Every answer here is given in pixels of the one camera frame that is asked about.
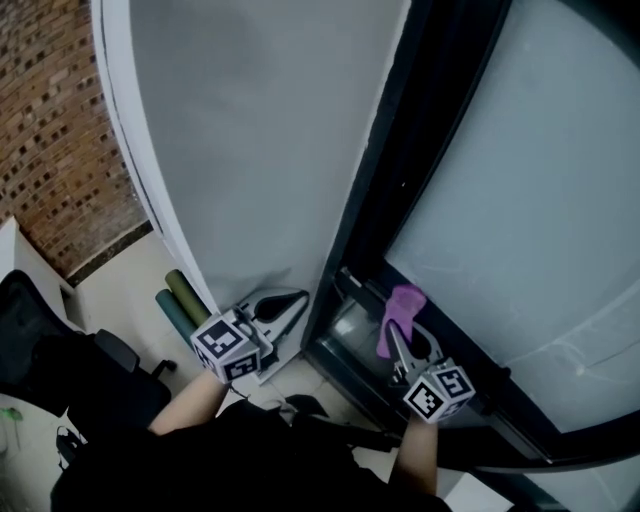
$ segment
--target pink cloth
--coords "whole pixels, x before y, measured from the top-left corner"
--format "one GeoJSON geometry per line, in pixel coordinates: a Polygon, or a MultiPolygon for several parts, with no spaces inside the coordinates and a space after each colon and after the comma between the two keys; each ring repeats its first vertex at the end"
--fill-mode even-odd
{"type": "Polygon", "coordinates": [[[407,342],[411,343],[413,318],[426,303],[427,297],[417,286],[412,284],[402,284],[393,289],[391,297],[387,301],[384,318],[382,319],[380,338],[378,339],[378,347],[376,348],[378,356],[383,359],[391,358],[385,329],[387,322],[389,320],[394,320],[400,327],[402,334],[407,338],[407,342]]]}

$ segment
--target person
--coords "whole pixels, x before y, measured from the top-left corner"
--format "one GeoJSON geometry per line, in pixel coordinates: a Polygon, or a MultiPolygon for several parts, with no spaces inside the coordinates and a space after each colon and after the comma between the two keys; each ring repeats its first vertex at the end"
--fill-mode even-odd
{"type": "Polygon", "coordinates": [[[436,425],[411,418],[385,484],[359,468],[348,447],[309,439],[248,400],[216,417],[228,389],[205,370],[149,429],[84,445],[51,492],[52,512],[298,509],[344,502],[449,511],[435,497],[436,425]]]}

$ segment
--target white wall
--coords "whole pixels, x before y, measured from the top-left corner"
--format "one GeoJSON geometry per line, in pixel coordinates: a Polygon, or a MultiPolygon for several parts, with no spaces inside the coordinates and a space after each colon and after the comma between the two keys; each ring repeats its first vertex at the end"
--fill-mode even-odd
{"type": "Polygon", "coordinates": [[[315,290],[408,0],[136,0],[144,111],[221,309],[315,290]]]}
{"type": "Polygon", "coordinates": [[[217,305],[195,263],[176,216],[147,126],[133,55],[129,0],[91,0],[100,81],[122,156],[154,230],[213,313],[217,305]]]}

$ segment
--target tile floor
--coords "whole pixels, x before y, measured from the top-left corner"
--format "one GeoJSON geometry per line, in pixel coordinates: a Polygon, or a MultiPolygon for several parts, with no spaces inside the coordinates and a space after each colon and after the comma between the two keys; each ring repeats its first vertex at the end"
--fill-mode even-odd
{"type": "MultiPolygon", "coordinates": [[[[165,372],[162,377],[174,395],[202,371],[200,363],[154,299],[165,287],[165,274],[175,266],[162,242],[151,233],[80,283],[74,299],[74,309],[82,315],[78,322],[82,322],[87,332],[100,328],[113,332],[138,352],[144,369],[152,370],[162,359],[176,361],[178,370],[173,374],[165,372]]],[[[258,386],[252,377],[245,377],[236,381],[235,387],[257,405],[295,393],[310,394],[333,419],[372,426],[300,356],[262,386],[258,386]]],[[[224,406],[239,399],[238,395],[230,393],[224,406]]],[[[61,472],[55,449],[56,429],[60,425],[72,426],[66,417],[59,419],[27,403],[0,395],[0,407],[11,406],[16,407],[24,419],[15,426],[9,419],[0,420],[0,487],[17,510],[46,512],[49,510],[49,492],[61,472]]],[[[360,465],[371,468],[380,478],[388,479],[395,452],[383,454],[358,448],[354,455],[360,465]]]]}

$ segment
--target office chair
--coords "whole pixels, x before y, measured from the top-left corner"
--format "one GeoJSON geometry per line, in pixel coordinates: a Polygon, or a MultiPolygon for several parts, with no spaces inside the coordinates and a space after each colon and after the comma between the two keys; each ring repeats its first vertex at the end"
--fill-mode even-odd
{"type": "Polygon", "coordinates": [[[14,270],[0,283],[0,393],[68,417],[91,440],[122,427],[147,427],[171,400],[140,358],[107,331],[74,332],[44,301],[29,276],[14,270]]]}

